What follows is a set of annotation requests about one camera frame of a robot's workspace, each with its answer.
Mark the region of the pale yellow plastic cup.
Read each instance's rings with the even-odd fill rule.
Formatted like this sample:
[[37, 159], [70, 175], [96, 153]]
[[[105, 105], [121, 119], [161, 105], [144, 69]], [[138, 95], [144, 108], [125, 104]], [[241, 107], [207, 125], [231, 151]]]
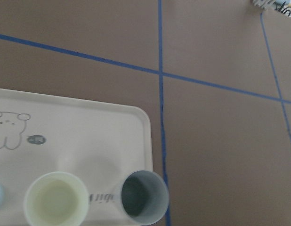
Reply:
[[29, 186], [23, 209], [30, 226], [80, 226], [89, 211], [89, 192], [71, 173], [47, 173]]

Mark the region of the grey plastic cup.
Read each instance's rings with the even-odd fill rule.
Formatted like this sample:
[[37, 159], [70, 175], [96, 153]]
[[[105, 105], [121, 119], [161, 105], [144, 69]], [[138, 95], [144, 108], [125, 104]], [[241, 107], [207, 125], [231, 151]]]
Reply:
[[170, 197], [166, 183], [157, 173], [138, 170], [115, 186], [113, 200], [129, 224], [149, 226], [165, 215]]

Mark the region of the cream plastic tray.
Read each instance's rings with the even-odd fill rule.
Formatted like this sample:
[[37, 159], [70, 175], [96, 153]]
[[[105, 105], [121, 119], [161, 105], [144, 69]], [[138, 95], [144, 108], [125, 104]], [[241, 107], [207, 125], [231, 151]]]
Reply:
[[0, 89], [0, 115], [26, 120], [22, 140], [0, 145], [4, 200], [0, 226], [25, 226], [24, 195], [40, 176], [64, 171], [89, 191], [86, 226], [128, 226], [113, 189], [130, 173], [153, 170], [151, 126], [138, 107]]

